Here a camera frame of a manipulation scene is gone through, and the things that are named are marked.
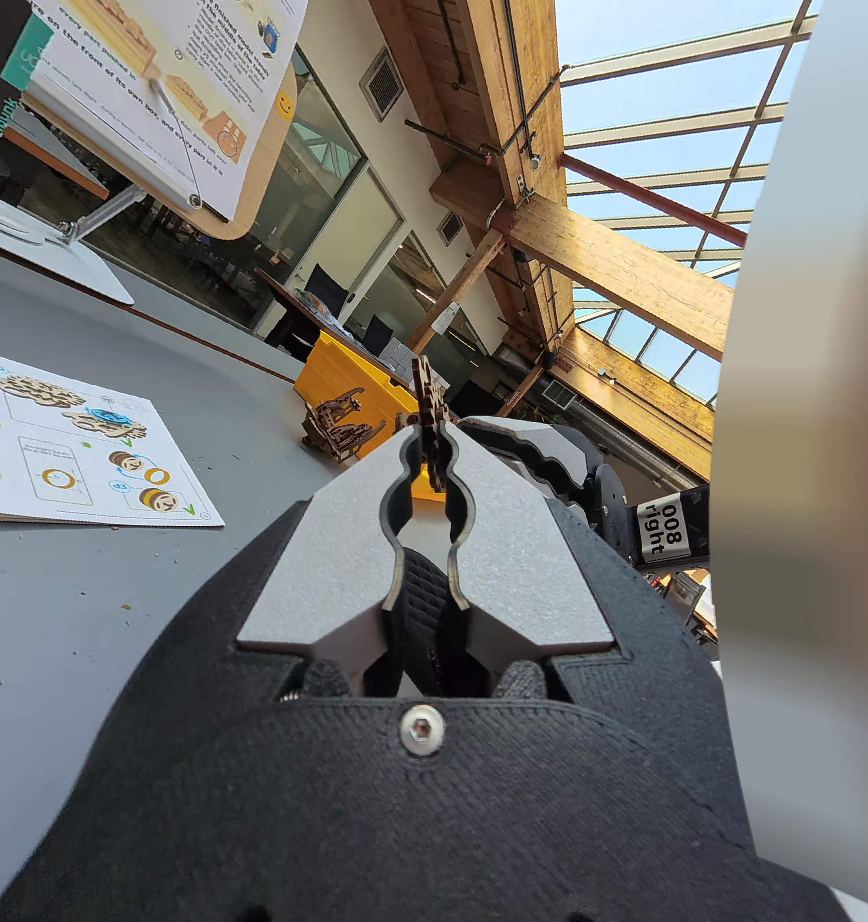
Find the wooden gear assembly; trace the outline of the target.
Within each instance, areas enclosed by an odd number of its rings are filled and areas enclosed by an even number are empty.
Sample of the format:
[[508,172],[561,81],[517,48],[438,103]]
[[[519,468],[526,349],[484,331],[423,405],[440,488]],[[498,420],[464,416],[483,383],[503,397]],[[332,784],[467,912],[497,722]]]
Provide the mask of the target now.
[[450,421],[450,413],[426,356],[414,358],[413,375],[418,402],[418,425],[421,427],[422,460],[427,466],[431,490],[445,494],[452,449],[443,438],[441,425]]

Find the wooden document stand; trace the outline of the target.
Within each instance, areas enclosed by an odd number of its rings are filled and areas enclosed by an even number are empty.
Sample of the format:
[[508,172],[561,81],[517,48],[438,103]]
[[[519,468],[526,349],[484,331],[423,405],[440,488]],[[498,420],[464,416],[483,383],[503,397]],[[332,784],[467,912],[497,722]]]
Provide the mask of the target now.
[[[132,296],[114,277],[102,258],[84,243],[84,239],[129,206],[140,203],[148,196],[168,207],[194,230],[201,231],[208,237],[216,240],[234,240],[246,235],[254,224],[281,154],[293,119],[296,95],[293,66],[290,62],[281,82],[281,93],[276,103],[277,111],[269,116],[256,144],[234,217],[225,219],[209,210],[207,206],[194,210],[190,206],[177,206],[169,201],[161,201],[143,187],[126,167],[108,162],[104,152],[91,140],[83,137],[64,121],[55,119],[52,113],[34,101],[25,89],[12,116],[18,111],[21,103],[35,110],[124,176],[128,185],[124,191],[108,195],[105,202],[88,215],[56,225],[51,225],[0,200],[0,251],[8,257],[30,264],[32,268],[52,278],[66,281],[73,287],[92,291],[112,302],[133,305]],[[11,136],[12,121],[5,128],[2,140]]]

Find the yellow plastic bin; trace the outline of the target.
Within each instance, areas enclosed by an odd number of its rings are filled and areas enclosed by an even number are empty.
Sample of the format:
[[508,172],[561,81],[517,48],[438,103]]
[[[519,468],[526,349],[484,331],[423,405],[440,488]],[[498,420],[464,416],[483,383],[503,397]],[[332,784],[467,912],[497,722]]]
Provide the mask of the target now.
[[381,421],[386,423],[378,435],[357,450],[356,457],[363,458],[392,437],[397,414],[416,413],[416,397],[409,388],[370,359],[362,357],[329,334],[319,333],[294,383],[294,390],[315,408],[355,387],[363,388],[363,392],[355,396],[360,409],[346,417],[343,423],[366,423],[373,428]]

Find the illustrated instruction booklet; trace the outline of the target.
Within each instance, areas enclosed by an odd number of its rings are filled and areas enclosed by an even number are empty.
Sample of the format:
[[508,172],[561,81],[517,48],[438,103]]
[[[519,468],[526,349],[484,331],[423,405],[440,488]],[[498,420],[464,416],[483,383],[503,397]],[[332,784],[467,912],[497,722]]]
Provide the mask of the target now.
[[0,521],[224,526],[149,400],[1,356]]

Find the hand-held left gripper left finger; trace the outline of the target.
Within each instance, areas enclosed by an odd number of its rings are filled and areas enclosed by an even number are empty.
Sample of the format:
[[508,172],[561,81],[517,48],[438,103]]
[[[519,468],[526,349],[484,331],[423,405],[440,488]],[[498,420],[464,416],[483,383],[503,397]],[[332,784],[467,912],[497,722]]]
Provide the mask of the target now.
[[399,535],[420,468],[421,427],[412,425],[315,493],[237,644],[333,661],[357,694],[396,696],[405,659]]

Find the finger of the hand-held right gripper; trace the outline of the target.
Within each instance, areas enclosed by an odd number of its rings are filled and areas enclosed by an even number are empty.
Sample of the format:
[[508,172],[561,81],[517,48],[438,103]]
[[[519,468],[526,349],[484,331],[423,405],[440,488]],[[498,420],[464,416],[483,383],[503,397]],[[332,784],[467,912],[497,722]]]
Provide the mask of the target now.
[[460,429],[547,498],[587,505],[587,437],[561,424],[473,416]]

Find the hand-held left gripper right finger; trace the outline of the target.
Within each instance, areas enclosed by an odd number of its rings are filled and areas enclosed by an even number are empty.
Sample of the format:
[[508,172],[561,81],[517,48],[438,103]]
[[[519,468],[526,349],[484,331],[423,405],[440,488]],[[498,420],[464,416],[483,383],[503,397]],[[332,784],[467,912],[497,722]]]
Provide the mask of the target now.
[[451,594],[470,615],[466,648],[496,685],[516,661],[614,649],[599,602],[566,539],[589,536],[583,513],[547,498],[454,423],[447,513]]

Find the brown-edged office desk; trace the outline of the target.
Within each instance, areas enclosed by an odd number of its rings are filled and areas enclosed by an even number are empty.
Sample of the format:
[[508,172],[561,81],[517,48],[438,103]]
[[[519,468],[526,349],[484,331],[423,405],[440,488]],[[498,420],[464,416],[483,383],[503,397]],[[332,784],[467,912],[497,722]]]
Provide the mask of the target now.
[[268,276],[260,268],[256,268],[255,273],[271,288],[271,293],[274,300],[284,306],[287,310],[293,310],[299,315],[305,317],[317,329],[326,333],[330,338],[337,341],[349,352],[352,352],[354,355],[365,360],[370,365],[380,370],[398,386],[402,386],[405,390],[412,390],[414,386],[408,381],[407,378],[390,369],[384,363],[380,362],[377,357],[365,350],[363,346],[353,340],[353,338],[348,337],[345,334],[346,332],[343,328],[340,326],[335,326],[335,324],[331,323],[321,312],[317,312],[313,307],[302,303],[298,297],[296,297],[294,294],[290,294],[289,291],[283,288],[278,282]]

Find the printed instruction sheet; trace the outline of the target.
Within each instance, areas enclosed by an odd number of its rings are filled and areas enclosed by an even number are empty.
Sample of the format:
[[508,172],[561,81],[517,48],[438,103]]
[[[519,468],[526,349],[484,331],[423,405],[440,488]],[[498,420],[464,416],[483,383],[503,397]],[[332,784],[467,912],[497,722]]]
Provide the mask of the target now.
[[30,97],[161,201],[234,217],[305,1],[31,2]]

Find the dark wooden model assembly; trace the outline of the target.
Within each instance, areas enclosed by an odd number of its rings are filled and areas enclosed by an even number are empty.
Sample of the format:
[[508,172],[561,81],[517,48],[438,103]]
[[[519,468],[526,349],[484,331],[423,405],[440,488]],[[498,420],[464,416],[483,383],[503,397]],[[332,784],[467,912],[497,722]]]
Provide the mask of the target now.
[[386,426],[385,421],[375,427],[365,422],[342,422],[345,417],[361,410],[356,396],[364,391],[363,387],[355,387],[316,407],[306,402],[306,417],[303,420],[305,435],[301,440],[303,446],[329,455],[340,464],[355,457],[358,449],[380,434]]

